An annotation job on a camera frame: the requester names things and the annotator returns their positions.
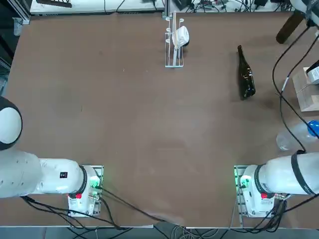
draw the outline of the bottle neck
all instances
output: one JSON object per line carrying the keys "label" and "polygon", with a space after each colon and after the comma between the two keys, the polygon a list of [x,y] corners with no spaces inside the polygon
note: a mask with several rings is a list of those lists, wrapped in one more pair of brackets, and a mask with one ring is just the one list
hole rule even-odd
{"label": "bottle neck", "polygon": [[243,48],[241,46],[238,46],[237,49],[238,49],[239,58],[245,59],[244,54],[243,54]]}

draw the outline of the plastic bottle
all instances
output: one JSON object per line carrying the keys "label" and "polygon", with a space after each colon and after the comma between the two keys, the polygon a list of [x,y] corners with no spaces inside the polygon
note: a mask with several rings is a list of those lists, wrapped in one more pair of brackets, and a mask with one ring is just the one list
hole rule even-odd
{"label": "plastic bottle", "polygon": [[[319,134],[319,121],[312,120],[308,123],[311,128]],[[305,123],[301,122],[294,127],[290,128],[291,132],[300,140],[300,142],[306,146],[306,144],[312,144],[319,139],[315,136],[314,132],[306,126]],[[292,137],[287,131],[280,132],[276,138],[277,146],[282,151],[290,149],[300,149],[298,142]]]}

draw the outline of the black band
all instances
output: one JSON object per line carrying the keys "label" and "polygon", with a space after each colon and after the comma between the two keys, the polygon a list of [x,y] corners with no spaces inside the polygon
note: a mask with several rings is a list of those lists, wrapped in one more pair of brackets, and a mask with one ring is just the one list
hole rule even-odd
{"label": "black band", "polygon": [[18,139],[20,138],[21,133],[22,133],[22,116],[21,116],[19,109],[17,108],[17,106],[15,106],[14,103],[12,103],[11,101],[8,101],[6,98],[0,96],[0,111],[5,109],[5,108],[13,108],[18,112],[18,114],[20,115],[20,118],[21,118],[21,131],[20,131],[19,136],[12,143],[3,143],[0,141],[0,151],[11,148],[18,141]]}
{"label": "black band", "polygon": [[261,186],[261,183],[259,182],[259,170],[260,170],[260,168],[263,165],[264,164],[257,166],[257,168],[255,170],[255,174],[254,174],[254,179],[255,179],[256,188],[257,188],[258,192],[260,192],[260,193],[268,193],[267,191],[265,191],[265,189]]}
{"label": "black band", "polygon": [[84,190],[85,190],[86,183],[88,181],[88,175],[86,173],[85,168],[82,165],[79,165],[79,167],[80,167],[80,169],[82,169],[82,172],[83,172],[83,182],[82,182],[82,185],[81,185],[81,187],[79,188],[79,190],[77,192],[69,194],[70,198],[76,198],[77,194],[82,194],[84,192]]}
{"label": "black band", "polygon": [[293,172],[295,174],[295,177],[299,183],[299,185],[303,188],[303,190],[311,195],[311,194],[315,194],[310,187],[307,185],[307,183],[305,182],[305,179],[303,177],[303,175],[301,174],[299,165],[298,165],[298,161],[297,161],[297,155],[298,154],[304,154],[305,152],[303,150],[298,150],[296,153],[294,153],[293,155],[291,155],[291,166],[293,168]]}

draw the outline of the floor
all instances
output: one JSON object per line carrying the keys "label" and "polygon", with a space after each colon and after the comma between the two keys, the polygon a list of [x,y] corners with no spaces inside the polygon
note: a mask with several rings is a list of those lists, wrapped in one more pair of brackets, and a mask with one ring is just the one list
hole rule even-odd
{"label": "floor", "polygon": [[[171,231],[174,225],[161,223],[157,227],[165,233],[169,239],[171,239]],[[82,233],[82,230],[75,230],[77,233]],[[200,233],[204,233],[207,230],[201,229]],[[214,236],[216,239],[220,239],[221,235],[225,229],[220,229],[219,232]],[[120,231],[115,229],[98,230],[98,237],[94,231],[84,234],[86,239],[110,239],[111,237],[119,234]],[[74,234],[67,230],[66,228],[0,228],[1,239],[20,239],[28,238],[32,239],[72,239]],[[278,229],[274,234],[270,233],[260,233],[260,234],[241,234],[233,231],[227,232],[223,239],[266,239],[271,237],[272,239],[317,239],[319,237],[319,231],[317,230],[303,230],[303,229]],[[165,237],[160,234],[155,229],[132,229],[119,237],[119,239],[165,239]]]}

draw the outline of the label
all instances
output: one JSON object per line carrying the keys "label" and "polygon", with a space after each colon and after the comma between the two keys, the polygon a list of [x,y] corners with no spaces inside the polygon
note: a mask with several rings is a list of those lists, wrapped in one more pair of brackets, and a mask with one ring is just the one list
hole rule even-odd
{"label": "label", "polygon": [[60,172],[60,178],[67,178],[68,172]]}
{"label": "label", "polygon": [[311,84],[319,84],[319,67],[308,72],[308,78]]}

